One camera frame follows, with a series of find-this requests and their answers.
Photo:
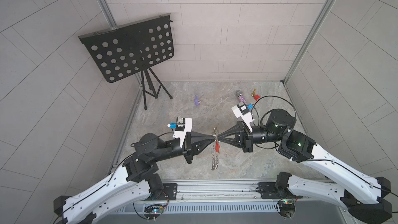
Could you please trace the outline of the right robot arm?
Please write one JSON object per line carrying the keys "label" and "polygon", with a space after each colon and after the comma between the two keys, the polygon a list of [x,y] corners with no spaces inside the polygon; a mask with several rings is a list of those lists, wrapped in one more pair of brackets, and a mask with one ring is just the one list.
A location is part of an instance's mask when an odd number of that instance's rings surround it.
{"label": "right robot arm", "polygon": [[393,216],[392,205],[386,200],[391,182],[384,177],[367,176],[342,162],[310,137],[293,129],[296,119],[287,111],[269,112],[266,124],[250,126],[251,113],[237,117],[243,120],[218,136],[218,140],[252,152],[254,145],[277,143],[276,151],[292,162],[303,163],[330,179],[329,183],[302,179],[280,172],[275,182],[281,199],[310,197],[348,210],[354,218],[366,224],[382,224]]}

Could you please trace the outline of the small red key tag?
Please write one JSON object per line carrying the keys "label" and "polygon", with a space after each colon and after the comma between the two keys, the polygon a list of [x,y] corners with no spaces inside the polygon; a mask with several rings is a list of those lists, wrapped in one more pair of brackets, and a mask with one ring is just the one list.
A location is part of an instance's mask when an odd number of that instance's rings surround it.
{"label": "small red key tag", "polygon": [[218,141],[216,141],[216,144],[215,144],[215,152],[220,153],[220,145],[219,145]]}

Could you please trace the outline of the metal disc with key rings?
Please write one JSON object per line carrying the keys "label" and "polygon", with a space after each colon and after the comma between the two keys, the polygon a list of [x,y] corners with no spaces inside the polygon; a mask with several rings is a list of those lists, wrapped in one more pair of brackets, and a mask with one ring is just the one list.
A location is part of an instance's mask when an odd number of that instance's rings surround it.
{"label": "metal disc with key rings", "polygon": [[215,138],[213,143],[213,154],[212,154],[212,167],[211,170],[214,171],[218,168],[219,165],[219,141],[218,141],[218,128],[215,127],[212,132],[212,136]]}

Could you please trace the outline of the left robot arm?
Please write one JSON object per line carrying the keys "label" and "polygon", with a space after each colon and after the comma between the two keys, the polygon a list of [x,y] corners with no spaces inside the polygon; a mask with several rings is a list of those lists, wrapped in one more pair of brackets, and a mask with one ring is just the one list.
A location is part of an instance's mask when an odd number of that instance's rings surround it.
{"label": "left robot arm", "polygon": [[157,163],[184,156],[187,163],[215,141],[211,135],[187,132],[183,139],[164,141],[148,133],[135,143],[135,153],[127,156],[106,178],[72,197],[60,196],[53,202],[56,224],[95,224],[112,212],[138,201],[157,198],[164,186],[156,173]]}

